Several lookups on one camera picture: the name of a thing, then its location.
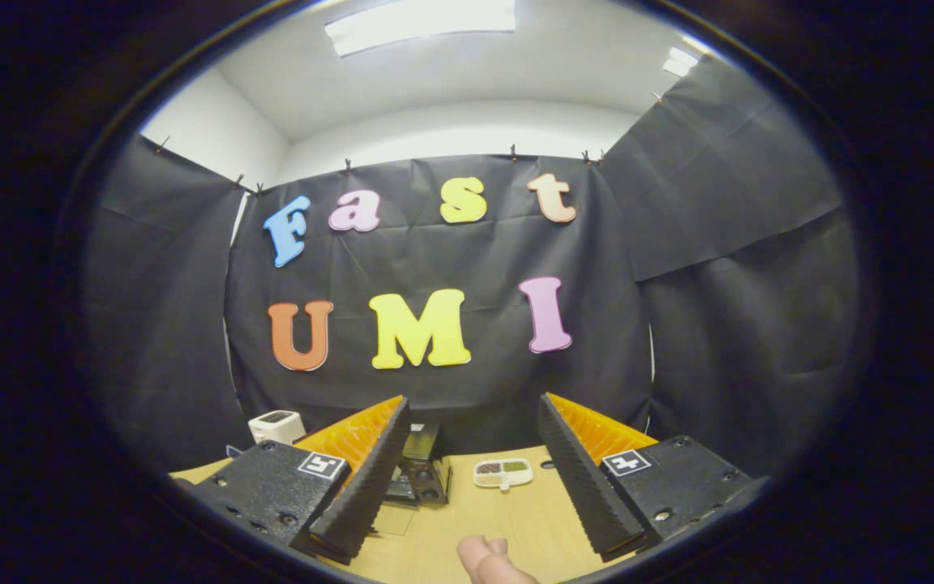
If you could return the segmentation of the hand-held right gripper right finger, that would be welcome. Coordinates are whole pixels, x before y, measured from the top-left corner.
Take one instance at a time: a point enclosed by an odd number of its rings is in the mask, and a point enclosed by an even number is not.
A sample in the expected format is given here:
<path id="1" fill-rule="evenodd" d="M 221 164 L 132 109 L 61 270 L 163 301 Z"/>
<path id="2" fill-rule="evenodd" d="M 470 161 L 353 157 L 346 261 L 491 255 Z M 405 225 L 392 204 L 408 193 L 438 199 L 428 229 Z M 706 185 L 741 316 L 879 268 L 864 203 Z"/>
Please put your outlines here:
<path id="1" fill-rule="evenodd" d="M 538 432 L 604 561 L 693 532 L 764 484 L 693 437 L 655 440 L 552 393 L 538 404 Z"/>

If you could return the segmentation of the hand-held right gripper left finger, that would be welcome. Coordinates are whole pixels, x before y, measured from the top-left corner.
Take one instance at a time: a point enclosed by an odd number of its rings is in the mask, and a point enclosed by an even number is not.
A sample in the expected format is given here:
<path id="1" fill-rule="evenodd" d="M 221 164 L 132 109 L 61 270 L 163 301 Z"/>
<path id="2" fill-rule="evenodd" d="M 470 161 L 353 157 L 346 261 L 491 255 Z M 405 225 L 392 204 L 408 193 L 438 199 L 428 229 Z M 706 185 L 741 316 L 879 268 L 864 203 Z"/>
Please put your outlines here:
<path id="1" fill-rule="evenodd" d="M 189 493 L 260 539 L 347 565 L 384 502 L 409 411 L 396 396 L 295 444 L 260 441 Z"/>

